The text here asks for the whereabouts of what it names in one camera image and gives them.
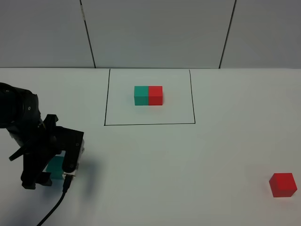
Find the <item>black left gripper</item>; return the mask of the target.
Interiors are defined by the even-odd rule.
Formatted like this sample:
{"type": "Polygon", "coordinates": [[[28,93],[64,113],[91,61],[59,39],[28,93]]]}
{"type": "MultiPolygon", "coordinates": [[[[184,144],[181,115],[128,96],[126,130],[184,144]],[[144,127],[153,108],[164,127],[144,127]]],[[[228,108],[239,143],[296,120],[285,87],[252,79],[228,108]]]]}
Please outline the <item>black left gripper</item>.
{"type": "MultiPolygon", "coordinates": [[[[35,118],[11,124],[8,132],[20,148],[9,157],[9,160],[30,155],[35,158],[35,163],[48,164],[55,155],[64,151],[62,169],[66,173],[73,172],[84,140],[84,132],[57,126],[57,121],[58,117],[55,114],[48,114],[44,120],[35,118]]],[[[36,175],[35,167],[31,163],[24,162],[21,175],[23,188],[35,189],[36,175]]],[[[50,176],[50,172],[42,172],[37,178],[37,183],[52,186],[50,176]]]]}

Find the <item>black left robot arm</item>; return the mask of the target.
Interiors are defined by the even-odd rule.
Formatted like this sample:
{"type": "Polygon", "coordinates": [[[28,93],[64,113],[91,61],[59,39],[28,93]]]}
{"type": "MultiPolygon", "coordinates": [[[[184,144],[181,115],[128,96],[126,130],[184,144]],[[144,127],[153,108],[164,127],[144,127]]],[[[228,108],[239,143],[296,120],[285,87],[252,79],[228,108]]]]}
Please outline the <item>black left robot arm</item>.
{"type": "Polygon", "coordinates": [[[29,90],[0,85],[0,127],[6,129],[20,146],[9,160],[23,157],[22,186],[34,190],[36,184],[51,186],[51,174],[45,172],[49,162],[65,152],[61,169],[63,191],[70,187],[83,151],[84,133],[57,126],[58,117],[48,114],[41,119],[39,100],[29,90]]]}

